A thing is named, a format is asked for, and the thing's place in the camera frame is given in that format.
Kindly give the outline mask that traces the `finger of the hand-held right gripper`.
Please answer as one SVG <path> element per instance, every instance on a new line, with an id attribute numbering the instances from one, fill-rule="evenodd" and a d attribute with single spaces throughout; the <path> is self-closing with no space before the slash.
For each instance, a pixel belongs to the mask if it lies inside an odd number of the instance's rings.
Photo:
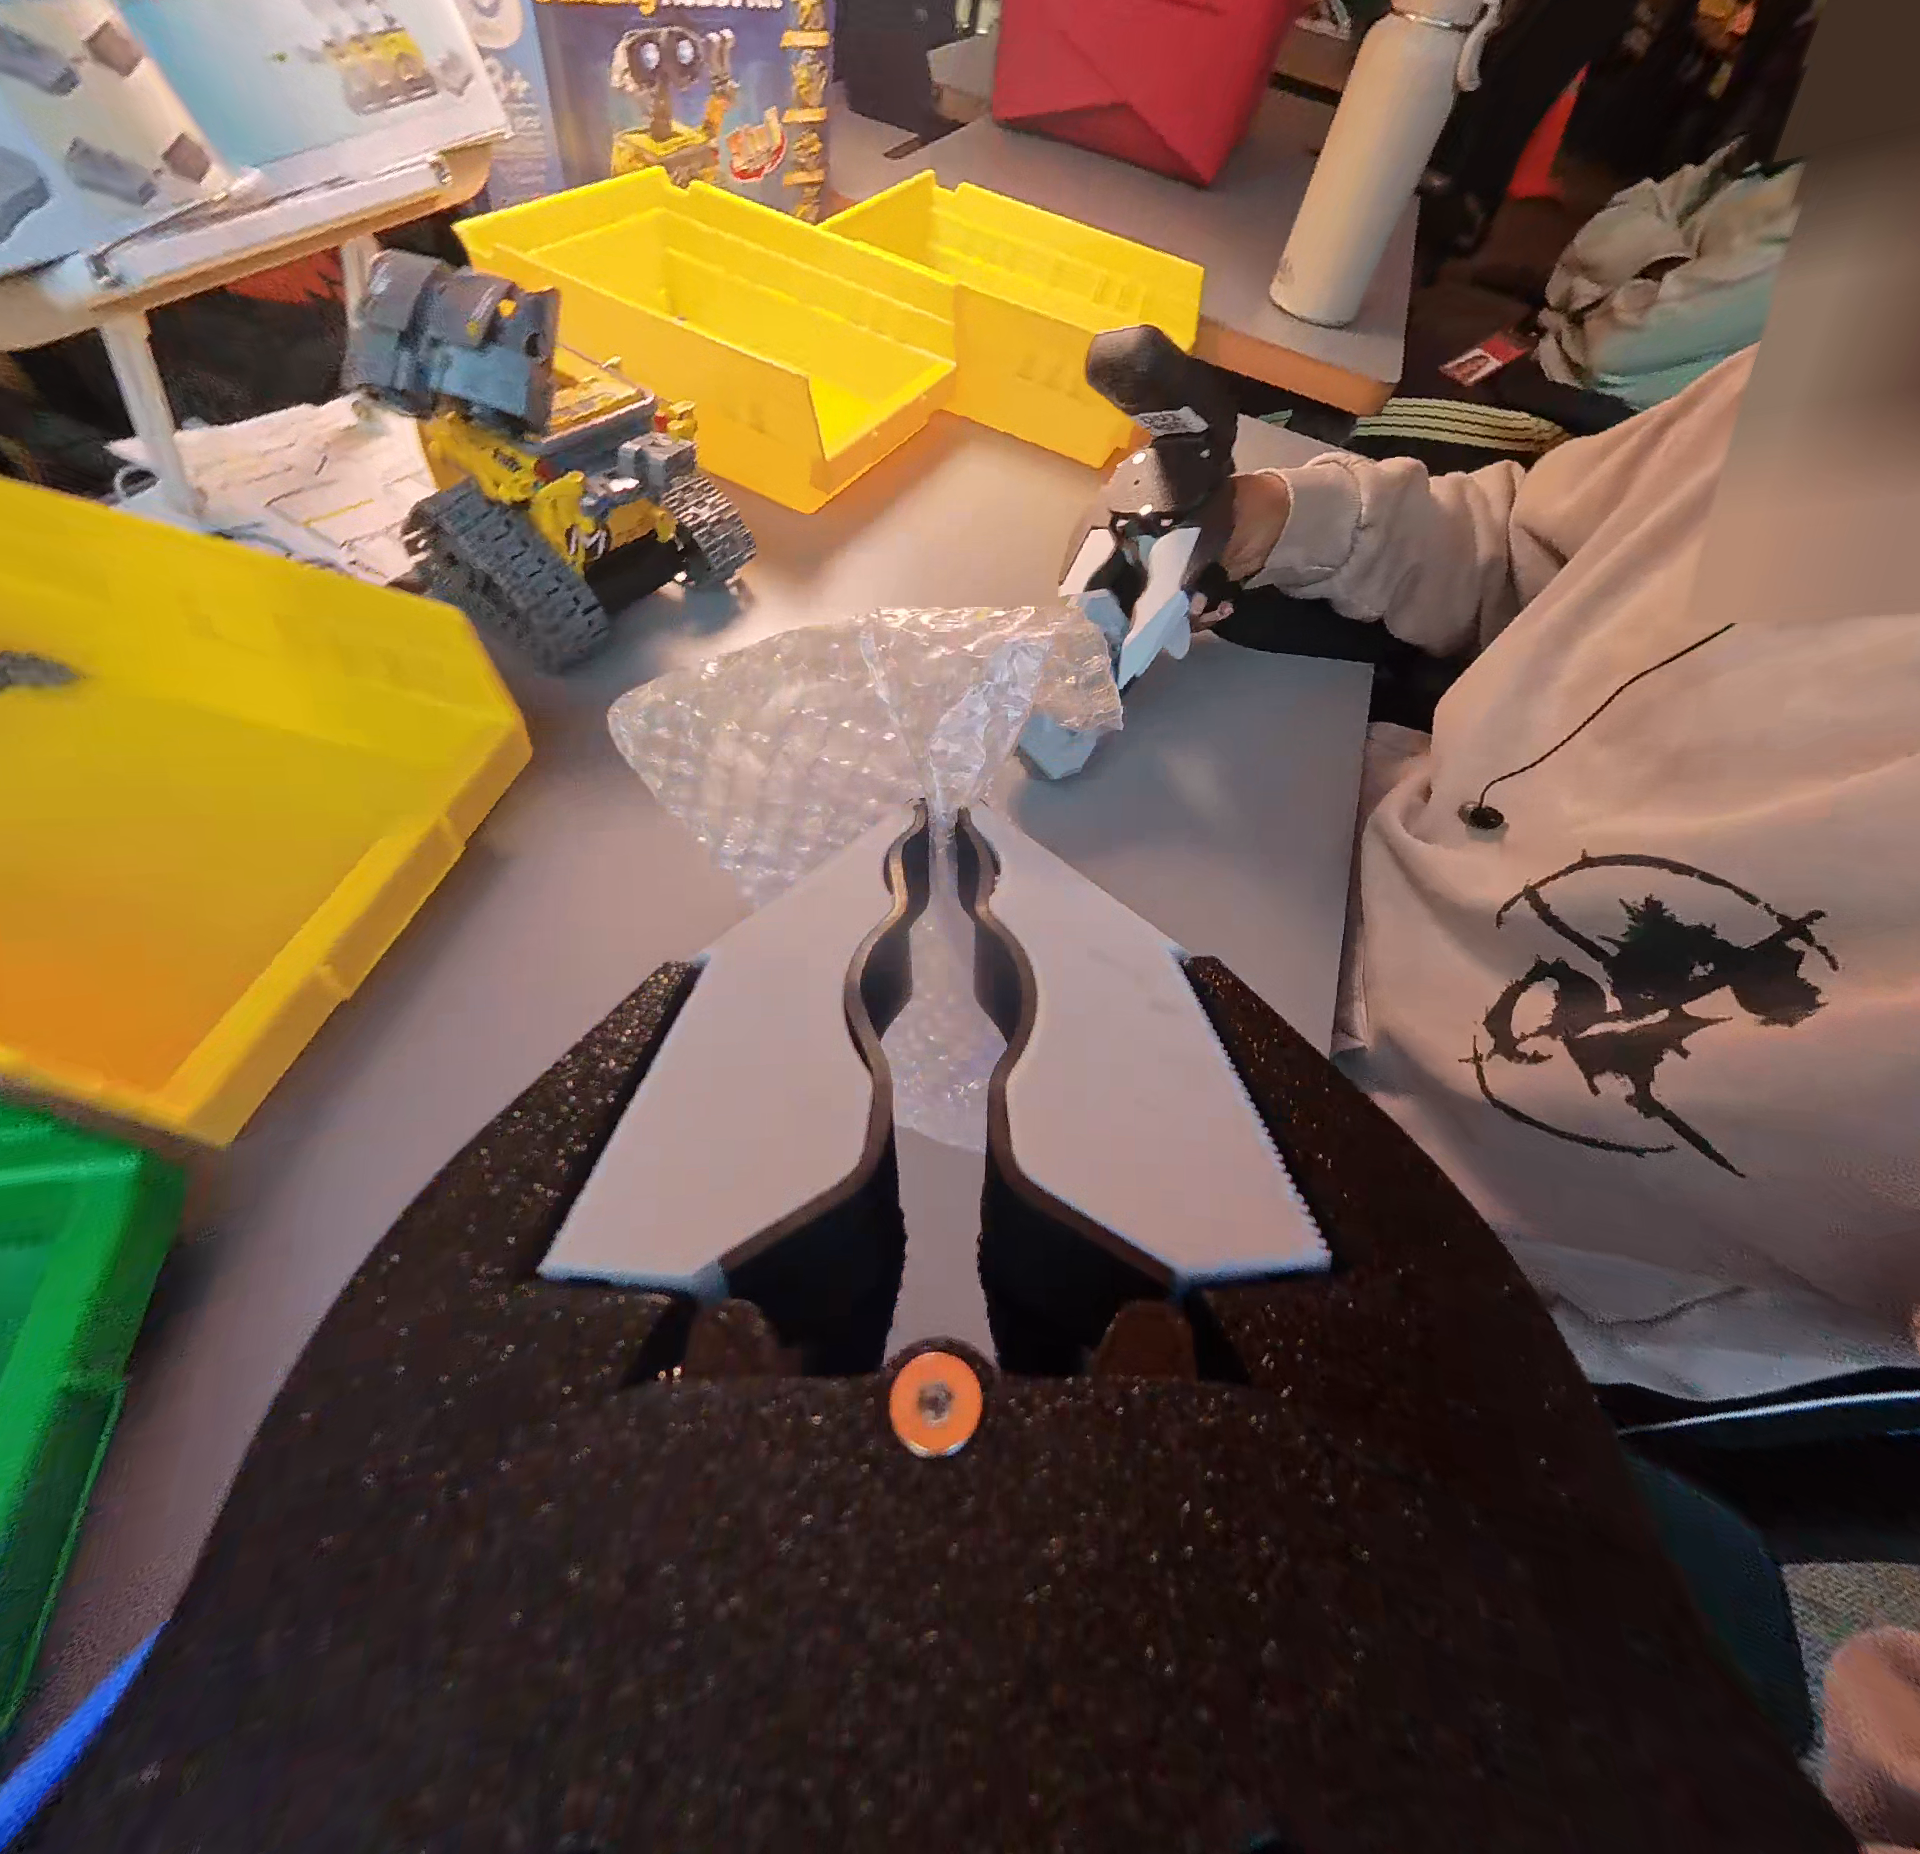
<path id="1" fill-rule="evenodd" d="M 1116 654 L 1116 686 L 1134 684 L 1155 662 L 1178 662 L 1187 657 L 1191 640 L 1191 591 L 1187 577 L 1202 568 L 1197 546 L 1202 530 L 1195 524 L 1166 528 L 1153 536 L 1140 536 L 1128 548 L 1141 573 L 1140 595 L 1128 615 L 1128 627 Z"/>
<path id="2" fill-rule="evenodd" d="M 1059 597 L 1079 609 L 1104 640 L 1123 641 L 1145 585 L 1137 558 L 1109 524 L 1094 524 L 1068 558 Z"/>

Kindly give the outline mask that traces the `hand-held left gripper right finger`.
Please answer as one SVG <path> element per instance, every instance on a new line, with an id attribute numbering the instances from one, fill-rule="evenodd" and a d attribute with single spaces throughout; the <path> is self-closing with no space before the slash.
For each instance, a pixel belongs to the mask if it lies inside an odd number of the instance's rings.
<path id="1" fill-rule="evenodd" d="M 1001 1083 L 1021 1180 L 1163 1279 L 1323 1272 L 1331 1250 L 1185 950 L 997 810 L 974 917 L 1022 979 Z"/>

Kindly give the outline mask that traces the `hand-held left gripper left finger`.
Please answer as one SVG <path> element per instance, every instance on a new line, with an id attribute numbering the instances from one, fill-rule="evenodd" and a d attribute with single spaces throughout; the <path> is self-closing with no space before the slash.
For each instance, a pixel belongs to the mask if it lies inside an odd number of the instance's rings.
<path id="1" fill-rule="evenodd" d="M 724 931 L 539 1262 L 547 1281 L 746 1292 L 892 1131 L 926 810 L 890 810 Z"/>

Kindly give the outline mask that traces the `clear bubble wrap bag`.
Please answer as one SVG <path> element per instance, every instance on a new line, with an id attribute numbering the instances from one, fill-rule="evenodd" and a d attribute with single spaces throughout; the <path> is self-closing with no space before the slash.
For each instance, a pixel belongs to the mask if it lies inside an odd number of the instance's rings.
<path id="1" fill-rule="evenodd" d="M 986 807 L 1036 697 L 1114 688 L 1116 657 L 1067 603 L 876 610 L 777 633 L 625 691 L 615 748 L 750 906 L 764 906 L 890 810 L 924 805 L 932 895 L 913 996 L 885 1030 L 907 1129 L 983 1152 L 1003 1038 L 972 998 L 954 816 Z"/>

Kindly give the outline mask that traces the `person's right forearm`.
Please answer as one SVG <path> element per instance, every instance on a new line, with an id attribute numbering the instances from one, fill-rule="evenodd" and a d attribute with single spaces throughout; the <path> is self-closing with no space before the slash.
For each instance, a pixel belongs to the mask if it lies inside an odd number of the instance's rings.
<path id="1" fill-rule="evenodd" d="M 1437 657 L 1491 646 L 1546 603 L 1570 626 L 1694 635 L 1690 595 L 1758 360 L 1745 348 L 1674 397 L 1532 466 L 1432 476 L 1407 459 L 1324 453 L 1238 477 L 1251 585 L 1327 603 Z"/>

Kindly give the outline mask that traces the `person's left forearm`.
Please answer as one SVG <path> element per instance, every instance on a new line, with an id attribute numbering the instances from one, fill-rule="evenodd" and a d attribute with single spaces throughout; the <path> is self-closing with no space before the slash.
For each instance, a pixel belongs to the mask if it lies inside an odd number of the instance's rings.
<path id="1" fill-rule="evenodd" d="M 1918 1850 L 1918 1633 L 1836 1650 L 1822 1691 L 1822 1791 L 1862 1850 Z"/>

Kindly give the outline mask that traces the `yellow storage bin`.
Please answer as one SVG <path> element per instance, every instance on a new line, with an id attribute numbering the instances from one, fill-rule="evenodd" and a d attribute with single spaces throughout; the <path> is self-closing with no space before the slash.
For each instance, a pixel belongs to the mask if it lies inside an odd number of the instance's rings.
<path id="1" fill-rule="evenodd" d="M 948 284 L 948 408 L 1090 468 L 1135 422 L 1087 384 L 1092 337 L 1153 325 L 1194 351 L 1205 271 L 1187 258 L 932 172 L 851 205 L 826 232 Z"/>
<path id="2" fill-rule="evenodd" d="M 5 482 L 3 1071 L 230 1146 L 532 758 L 451 606 Z"/>
<path id="3" fill-rule="evenodd" d="M 472 266 L 558 293 L 560 339 L 696 404 L 709 476 L 815 514 L 956 377 L 959 287 L 660 170 L 457 225 Z"/>

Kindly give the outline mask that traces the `white water bottle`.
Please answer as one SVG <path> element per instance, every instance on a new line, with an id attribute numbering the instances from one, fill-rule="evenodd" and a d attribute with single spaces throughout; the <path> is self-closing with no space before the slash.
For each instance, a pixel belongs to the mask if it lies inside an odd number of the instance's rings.
<path id="1" fill-rule="evenodd" d="M 1502 0 L 1392 0 L 1339 96 L 1268 295 L 1321 328 L 1356 321 L 1457 96 L 1478 87 Z"/>

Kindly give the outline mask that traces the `red paper bag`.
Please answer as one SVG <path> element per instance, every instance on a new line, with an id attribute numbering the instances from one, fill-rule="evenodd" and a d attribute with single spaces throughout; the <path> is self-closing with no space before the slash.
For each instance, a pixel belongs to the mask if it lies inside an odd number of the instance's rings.
<path id="1" fill-rule="evenodd" d="M 1001 0 L 994 118 L 1210 186 L 1303 0 Z"/>

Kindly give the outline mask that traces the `grey crumpled cloth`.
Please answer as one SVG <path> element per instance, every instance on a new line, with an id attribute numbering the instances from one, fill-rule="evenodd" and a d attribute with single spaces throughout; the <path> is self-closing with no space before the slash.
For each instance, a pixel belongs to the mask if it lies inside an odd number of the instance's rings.
<path id="1" fill-rule="evenodd" d="M 1742 155 L 1627 187 L 1579 229 L 1546 284 L 1548 380 L 1643 413 L 1761 337 L 1803 165 Z"/>

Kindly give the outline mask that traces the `robot kit box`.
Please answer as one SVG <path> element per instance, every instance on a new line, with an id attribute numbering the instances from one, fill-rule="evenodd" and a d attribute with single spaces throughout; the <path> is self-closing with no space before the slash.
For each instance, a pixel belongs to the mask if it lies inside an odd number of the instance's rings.
<path id="1" fill-rule="evenodd" d="M 821 220 L 835 0 L 454 7 L 508 121 L 480 211 L 660 170 Z"/>

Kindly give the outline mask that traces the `green storage bin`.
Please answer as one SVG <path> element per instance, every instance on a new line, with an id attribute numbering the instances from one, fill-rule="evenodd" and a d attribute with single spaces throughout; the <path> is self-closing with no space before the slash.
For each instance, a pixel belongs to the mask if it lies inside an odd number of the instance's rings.
<path id="1" fill-rule="evenodd" d="M 30 1695 L 182 1204 L 178 1165 L 5 1104 L 5 1730 Z"/>

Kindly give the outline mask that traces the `white paper sheet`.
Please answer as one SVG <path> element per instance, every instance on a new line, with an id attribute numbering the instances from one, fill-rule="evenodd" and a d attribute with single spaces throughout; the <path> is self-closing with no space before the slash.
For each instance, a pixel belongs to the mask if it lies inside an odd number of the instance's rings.
<path id="1" fill-rule="evenodd" d="M 340 397 L 179 430 L 178 451 L 196 509 L 166 495 L 148 445 L 133 437 L 111 445 L 116 504 L 369 585 L 413 587 L 404 524 L 433 492 L 414 418 Z"/>

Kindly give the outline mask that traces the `white book stand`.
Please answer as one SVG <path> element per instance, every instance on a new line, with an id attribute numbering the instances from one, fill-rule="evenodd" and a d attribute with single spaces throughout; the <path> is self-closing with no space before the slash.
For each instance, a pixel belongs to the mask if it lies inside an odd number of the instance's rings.
<path id="1" fill-rule="evenodd" d="M 156 315 L 185 308 L 175 356 L 185 381 L 213 386 L 219 399 L 242 393 L 245 413 L 330 399 L 341 384 L 347 313 L 380 239 L 465 206 L 490 162 L 492 142 L 472 140 L 403 147 L 373 172 L 352 172 L 338 150 L 315 150 L 238 178 L 215 201 L 5 276 L 5 353 L 98 337 L 165 504 L 191 518 L 205 502 L 179 455 L 179 415 L 155 353 Z M 284 269 L 312 279 L 312 261 L 325 254 L 340 269 L 340 307 L 251 297 L 231 310 L 199 307 Z"/>

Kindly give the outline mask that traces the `building instruction booklet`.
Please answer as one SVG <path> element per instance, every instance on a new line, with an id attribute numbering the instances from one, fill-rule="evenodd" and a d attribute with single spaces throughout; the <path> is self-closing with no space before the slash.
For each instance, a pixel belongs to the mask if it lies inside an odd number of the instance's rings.
<path id="1" fill-rule="evenodd" d="M 492 145 L 454 0 L 3 0 L 3 272 Z"/>

